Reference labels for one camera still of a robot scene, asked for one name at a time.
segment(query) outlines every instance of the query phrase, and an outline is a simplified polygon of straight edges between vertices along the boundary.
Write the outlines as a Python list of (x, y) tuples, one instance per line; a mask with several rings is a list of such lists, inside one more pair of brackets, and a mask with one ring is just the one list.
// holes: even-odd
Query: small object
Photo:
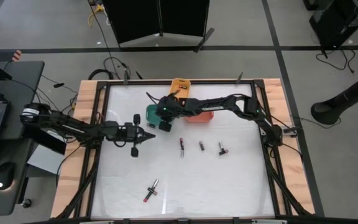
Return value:
[(184, 157), (185, 156), (185, 147), (183, 146), (183, 138), (180, 138), (180, 157)]
[(14, 162), (4, 162), (0, 165), (0, 190), (5, 190), (12, 185), (14, 171)]
[(136, 147), (131, 148), (131, 156), (135, 158), (139, 156), (139, 150)]
[(203, 150), (205, 150), (203, 142), (202, 142), (202, 141), (200, 141), (200, 142), (199, 142), (199, 144), (200, 144), (200, 148), (201, 148), (201, 150), (202, 150), (202, 151), (203, 151)]
[(157, 195), (157, 192), (154, 190), (155, 187), (157, 186), (157, 184), (158, 184), (158, 179), (156, 179), (156, 180), (154, 181), (154, 184), (153, 184), (152, 187), (147, 188), (147, 190), (148, 190), (149, 192), (147, 193), (146, 198), (143, 199), (143, 202), (147, 202), (148, 199), (150, 198), (150, 196), (151, 196), (152, 194)]
[(236, 85), (239, 85), (241, 83), (241, 78), (242, 78), (242, 74), (243, 72), (241, 72), (241, 74), (239, 75), (239, 77), (236, 80)]
[(150, 127), (150, 128), (155, 128), (154, 124), (147, 123), (147, 126)]
[(222, 142), (219, 142), (219, 147), (221, 148), (221, 151), (219, 152), (220, 156), (223, 155), (223, 154), (229, 153), (229, 150), (223, 148), (223, 143)]
[(31, 200), (28, 198), (23, 199), (23, 202), (21, 203), (21, 205), (23, 206), (23, 208), (29, 208), (31, 206)]

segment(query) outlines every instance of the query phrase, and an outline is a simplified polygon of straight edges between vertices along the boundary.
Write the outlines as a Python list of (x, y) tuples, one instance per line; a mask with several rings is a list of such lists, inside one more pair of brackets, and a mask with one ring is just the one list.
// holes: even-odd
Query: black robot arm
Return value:
[(255, 121), (265, 131), (270, 145), (281, 146), (283, 144), (281, 127), (271, 124), (266, 119), (266, 114), (257, 99), (243, 94), (233, 94), (210, 100), (197, 100), (195, 98), (176, 98), (175, 94), (172, 93), (160, 99), (156, 115), (163, 120), (159, 128), (164, 131), (170, 131), (171, 125), (169, 122), (175, 118), (196, 116), (202, 112), (219, 110), (229, 110), (239, 118)]
[(123, 147), (127, 142), (132, 142), (134, 143), (131, 150), (133, 157), (138, 156), (137, 144), (155, 137), (138, 126), (140, 124), (139, 114), (134, 115), (134, 123), (125, 123), (124, 125), (118, 125), (116, 121), (88, 124), (64, 115), (60, 111), (51, 110), (48, 105), (31, 103), (25, 105), (21, 122), (24, 126), (54, 129), (62, 136), (73, 136), (82, 146), (90, 148), (100, 146), (104, 138), (107, 141), (112, 141), (117, 147)]

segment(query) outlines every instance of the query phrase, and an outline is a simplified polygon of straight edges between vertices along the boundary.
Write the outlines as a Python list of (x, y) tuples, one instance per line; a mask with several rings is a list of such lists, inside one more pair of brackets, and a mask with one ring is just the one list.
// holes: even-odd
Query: yellow object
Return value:
[(171, 89), (169, 93), (175, 93), (176, 98), (188, 98), (190, 92), (190, 80), (183, 78), (176, 78), (172, 80)]
[(91, 27), (92, 26), (92, 24), (93, 24), (93, 17), (95, 16), (95, 14), (97, 13), (97, 12), (104, 12), (104, 7), (103, 6), (101, 6), (101, 5), (99, 5), (99, 4), (97, 4), (96, 5), (96, 9), (93, 11), (93, 13), (92, 14), (90, 14), (89, 15), (89, 17), (88, 17), (88, 25)]

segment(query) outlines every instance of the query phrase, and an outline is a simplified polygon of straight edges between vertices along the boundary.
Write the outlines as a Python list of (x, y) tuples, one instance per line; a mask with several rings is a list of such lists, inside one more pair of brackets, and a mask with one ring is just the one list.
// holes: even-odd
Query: wooden table frame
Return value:
[[(280, 121), (283, 121), (287, 125), (291, 126), (292, 122), (288, 112), (287, 102), (285, 100), (285, 95), (282, 89), (280, 79), (273, 78), (252, 81), (258, 87), (253, 87), (253, 89), (255, 89), (254, 91), (257, 94), (260, 102), (262, 104), (264, 102), (267, 102), (269, 105), (269, 107), (266, 108), (267, 113), (270, 112)], [(152, 85), (156, 82), (164, 83), (164, 85), (169, 85), (171, 80), (130, 80), (129, 84)], [(230, 82), (232, 84), (235, 84), (236, 80), (192, 80), (192, 82), (214, 82), (215, 84), (217, 84), (217, 82)], [(248, 83), (250, 82), (250, 80), (242, 80), (242, 82)], [(107, 88), (107, 91), (105, 89), (107, 83), (122, 85), (122, 81), (112, 80), (81, 82), (74, 118), (83, 120), (87, 123), (94, 123), (97, 120), (97, 112), (101, 113), (103, 117), (103, 114), (105, 114), (106, 112), (108, 103), (108, 100), (104, 100), (105, 95), (108, 95), (109, 92), (109, 88)], [(285, 136), (283, 138), (283, 142), (289, 146), (294, 147), (295, 149), (298, 149), (296, 138)], [(69, 155), (77, 147), (77, 142), (68, 144), (65, 155)], [(62, 165), (60, 181), (58, 183), (51, 217), (56, 217), (70, 202), (70, 200), (78, 190), (79, 183), (84, 180), (86, 173), (90, 171), (94, 160), (96, 159), (96, 162), (98, 162), (98, 158), (95, 157), (95, 155), (98, 154), (95, 154), (94, 149), (85, 150), (84, 148), (80, 148), (79, 150), (77, 150), (77, 152), (70, 156)], [(264, 153), (265, 159), (266, 155), (267, 158), (269, 158), (269, 155), (267, 153)], [(305, 175), (303, 162), (299, 157), (299, 154), (292, 151), (291, 149), (286, 148), (286, 146), (280, 146), (278, 150), (275, 151), (275, 155), (275, 159), (271, 159), (271, 161), (275, 166), (278, 174), (281, 174), (284, 177), (287, 187), (295, 196), (295, 198), (301, 203), (301, 205), (310, 213), (314, 213), (314, 206), (312, 203), (308, 181)], [(77, 205), (75, 212), (71, 214), (72, 216), (84, 217), (90, 215), (91, 202), (93, 200), (93, 194), (90, 194), (90, 192), (94, 191), (95, 181), (96, 178), (94, 179), (93, 183), (88, 186), (86, 192), (84, 193), (82, 202)], [(275, 208), (276, 215), (295, 214), (295, 211), (291, 209), (289, 203), (284, 200), (283, 195), (280, 193), (281, 190), (280, 188), (278, 188), (277, 184), (271, 182), (271, 180), (269, 180), (269, 182), (272, 198), (275, 196), (275, 198), (277, 199), (277, 201), (275, 202), (278, 205)], [(316, 200), (318, 201), (318, 203), (321, 204), (321, 202), (319, 202), (318, 195), (317, 198), (316, 196), (313, 197), (313, 201)]]

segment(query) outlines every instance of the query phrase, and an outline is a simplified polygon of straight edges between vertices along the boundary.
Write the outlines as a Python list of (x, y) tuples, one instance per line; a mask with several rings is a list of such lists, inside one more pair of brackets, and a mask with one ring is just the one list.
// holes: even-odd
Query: black stand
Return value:
[(311, 115), (322, 124), (335, 124), (340, 115), (358, 103), (358, 82), (330, 100), (315, 103)]

